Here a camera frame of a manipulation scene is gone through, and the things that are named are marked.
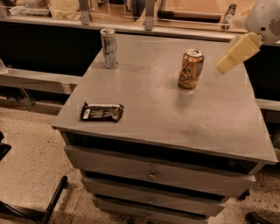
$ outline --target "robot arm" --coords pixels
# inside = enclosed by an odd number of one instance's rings
[[[246,19],[248,33],[242,35],[216,64],[221,73],[253,57],[263,43],[280,40],[280,1],[259,0]]]

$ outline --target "black chair leg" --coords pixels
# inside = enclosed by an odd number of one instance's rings
[[[53,209],[55,208],[60,198],[61,192],[65,187],[67,187],[67,176],[62,177],[54,195],[52,196],[52,200],[50,201],[50,204],[48,208],[45,210],[45,212],[41,212],[41,211],[37,211],[21,206],[12,206],[0,201],[0,214],[8,214],[11,216],[17,216],[30,221],[34,221],[39,224],[47,224],[51,218]]]
[[[6,154],[11,149],[11,146],[6,143],[1,143],[4,139],[3,133],[0,131],[0,161],[6,156]]]

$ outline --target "silver can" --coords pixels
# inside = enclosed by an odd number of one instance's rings
[[[202,71],[204,55],[199,49],[185,51],[178,84],[182,88],[195,88]]]
[[[105,67],[115,68],[118,66],[116,33],[114,29],[104,28],[100,31],[101,44],[104,55]]]

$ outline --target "drawer handle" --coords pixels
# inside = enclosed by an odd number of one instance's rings
[[[150,214],[147,213],[145,219],[149,220],[150,219]]]
[[[149,199],[146,201],[147,202],[147,204],[149,204],[149,205],[151,205],[153,202],[152,202],[152,200],[151,200],[151,197],[149,197]]]
[[[150,171],[150,174],[148,175],[148,179],[155,180],[157,176],[155,175],[154,171]]]

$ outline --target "can lid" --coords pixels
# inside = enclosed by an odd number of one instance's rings
[[[203,56],[203,53],[200,49],[187,49],[186,54],[195,58]]]
[[[103,28],[100,30],[100,34],[106,35],[106,34],[113,34],[115,33],[115,30],[112,28]]]

